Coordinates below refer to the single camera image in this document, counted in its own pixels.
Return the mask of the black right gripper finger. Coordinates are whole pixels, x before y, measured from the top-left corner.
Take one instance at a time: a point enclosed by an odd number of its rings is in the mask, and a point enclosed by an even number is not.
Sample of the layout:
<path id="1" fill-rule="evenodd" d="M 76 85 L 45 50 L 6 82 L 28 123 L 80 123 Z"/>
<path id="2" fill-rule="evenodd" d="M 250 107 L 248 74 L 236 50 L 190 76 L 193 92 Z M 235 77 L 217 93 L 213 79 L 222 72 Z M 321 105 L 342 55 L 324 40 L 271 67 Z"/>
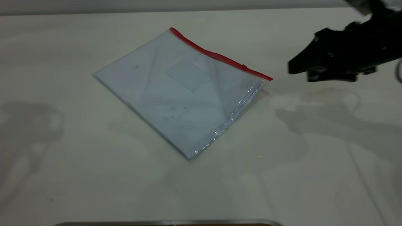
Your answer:
<path id="1" fill-rule="evenodd" d="M 325 53 L 328 48 L 329 35 L 329 28 L 316 32 L 312 42 L 288 62 L 288 73 L 328 70 Z"/>
<path id="2" fill-rule="evenodd" d="M 334 71 L 308 71 L 308 82 L 321 82 L 321 81 L 357 81 L 356 73 L 337 73 Z"/>

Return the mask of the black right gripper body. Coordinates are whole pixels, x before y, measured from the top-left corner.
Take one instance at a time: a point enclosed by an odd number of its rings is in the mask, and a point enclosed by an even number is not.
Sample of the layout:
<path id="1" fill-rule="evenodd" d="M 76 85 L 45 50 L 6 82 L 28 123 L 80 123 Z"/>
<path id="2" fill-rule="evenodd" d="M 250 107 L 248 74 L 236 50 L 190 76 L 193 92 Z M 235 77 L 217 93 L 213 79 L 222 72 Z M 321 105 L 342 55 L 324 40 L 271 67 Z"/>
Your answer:
<path id="1" fill-rule="evenodd" d="M 401 11 L 374 12 L 362 23 L 350 23 L 337 31 L 326 51 L 344 70 L 364 72 L 401 58 Z"/>

